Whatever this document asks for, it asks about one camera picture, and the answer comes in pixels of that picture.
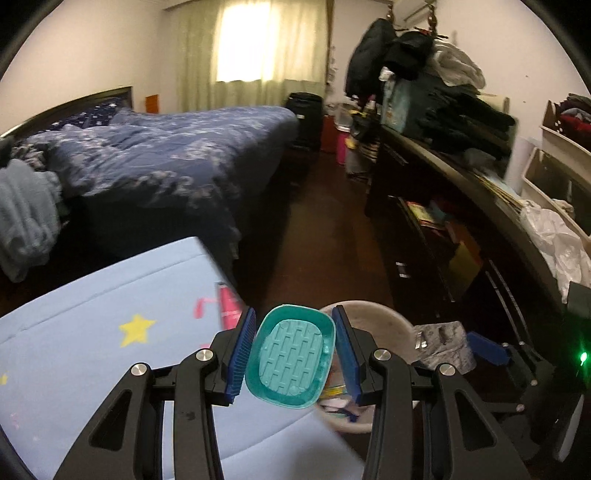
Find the metal screw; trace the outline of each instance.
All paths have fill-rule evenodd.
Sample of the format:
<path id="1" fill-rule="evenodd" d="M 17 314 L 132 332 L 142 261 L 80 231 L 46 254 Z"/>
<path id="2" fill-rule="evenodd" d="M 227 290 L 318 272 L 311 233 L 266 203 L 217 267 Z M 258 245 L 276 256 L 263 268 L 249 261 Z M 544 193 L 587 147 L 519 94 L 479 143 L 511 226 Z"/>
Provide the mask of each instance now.
<path id="1" fill-rule="evenodd" d="M 136 377 L 141 377 L 147 371 L 148 367 L 146 367 L 144 364 L 135 364 L 131 367 L 131 374 Z"/>
<path id="2" fill-rule="evenodd" d="M 439 371 L 442 375 L 445 375 L 446 377 L 451 377 L 456 373 L 456 367 L 450 364 L 443 364 L 439 367 Z"/>
<path id="3" fill-rule="evenodd" d="M 204 348 L 203 350 L 199 350 L 195 356 L 197 357 L 197 360 L 201 362 L 207 362 L 213 358 L 213 352 L 207 348 Z"/>
<path id="4" fill-rule="evenodd" d="M 388 352 L 385 348 L 380 348 L 374 352 L 374 357 L 376 360 L 380 360 L 381 362 L 385 362 L 386 360 L 390 360 L 392 358 L 392 354 Z"/>

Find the pink object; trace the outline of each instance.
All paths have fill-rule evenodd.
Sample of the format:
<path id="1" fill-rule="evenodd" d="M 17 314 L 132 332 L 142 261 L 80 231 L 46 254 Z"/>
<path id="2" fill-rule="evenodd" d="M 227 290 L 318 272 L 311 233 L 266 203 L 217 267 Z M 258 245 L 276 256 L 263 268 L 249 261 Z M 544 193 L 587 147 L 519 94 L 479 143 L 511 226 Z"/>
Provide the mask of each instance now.
<path id="1" fill-rule="evenodd" d="M 342 130 L 339 130 L 339 136 L 336 140 L 336 162 L 339 165 L 345 165 L 345 157 L 347 156 L 347 145 L 345 144 L 345 140 L 348 138 L 348 131 L 343 132 Z"/>
<path id="2" fill-rule="evenodd" d="M 199 320 L 203 318 L 203 308 L 206 303 L 217 303 L 216 299 L 199 299 L 193 310 L 193 316 Z"/>
<path id="3" fill-rule="evenodd" d="M 222 325 L 224 330 L 230 330 L 236 327 L 242 307 L 239 305 L 234 292 L 223 283 L 219 284 L 220 313 L 222 315 Z"/>

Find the blue comforter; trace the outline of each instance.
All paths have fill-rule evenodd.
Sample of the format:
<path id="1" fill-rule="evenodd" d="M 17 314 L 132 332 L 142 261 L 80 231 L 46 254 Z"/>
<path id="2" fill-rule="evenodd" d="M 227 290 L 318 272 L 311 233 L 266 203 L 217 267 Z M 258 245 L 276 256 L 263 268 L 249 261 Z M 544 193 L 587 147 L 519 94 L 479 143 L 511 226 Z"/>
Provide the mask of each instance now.
<path id="1" fill-rule="evenodd" d="M 174 115 L 121 110 L 109 126 L 66 125 L 29 137 L 46 152 L 65 196 L 173 207 L 217 225 L 214 236 L 235 243 L 241 200 L 260 193 L 298 120 L 274 106 Z"/>

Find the air conditioner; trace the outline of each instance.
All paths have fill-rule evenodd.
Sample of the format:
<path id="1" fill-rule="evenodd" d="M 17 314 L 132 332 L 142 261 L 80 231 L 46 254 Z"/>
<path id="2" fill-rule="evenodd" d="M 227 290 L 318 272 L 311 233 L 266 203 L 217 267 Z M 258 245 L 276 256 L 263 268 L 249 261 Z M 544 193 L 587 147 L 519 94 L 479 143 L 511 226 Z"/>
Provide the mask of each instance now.
<path id="1" fill-rule="evenodd" d="M 427 5 L 436 0 L 394 0 L 394 17 L 397 27 L 412 27 L 428 15 Z"/>

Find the bed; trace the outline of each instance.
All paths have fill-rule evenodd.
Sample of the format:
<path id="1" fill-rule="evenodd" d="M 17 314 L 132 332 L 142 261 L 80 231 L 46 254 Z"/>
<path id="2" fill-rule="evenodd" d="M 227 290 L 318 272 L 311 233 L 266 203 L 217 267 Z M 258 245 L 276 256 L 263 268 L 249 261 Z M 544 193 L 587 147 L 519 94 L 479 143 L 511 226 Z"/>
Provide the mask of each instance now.
<path id="1" fill-rule="evenodd" d="M 0 318 L 0 477 L 11 479 L 3 468 L 16 452 L 37 480 L 51 480 L 131 365 L 174 365 L 208 345 L 225 327 L 224 282 L 200 242 L 187 238 Z M 145 336 L 135 335 L 134 322 Z M 164 416 L 164 480 L 174 476 L 171 408 Z M 277 407 L 243 385 L 232 407 L 214 407 L 214 418 L 226 480 L 362 476 L 363 462 L 314 408 Z"/>
<path id="2" fill-rule="evenodd" d="M 44 152 L 94 241 L 126 258 L 187 236 L 231 276 L 250 207 L 297 136 L 280 107 L 131 110 L 131 88 L 74 100 L 5 134 Z"/>

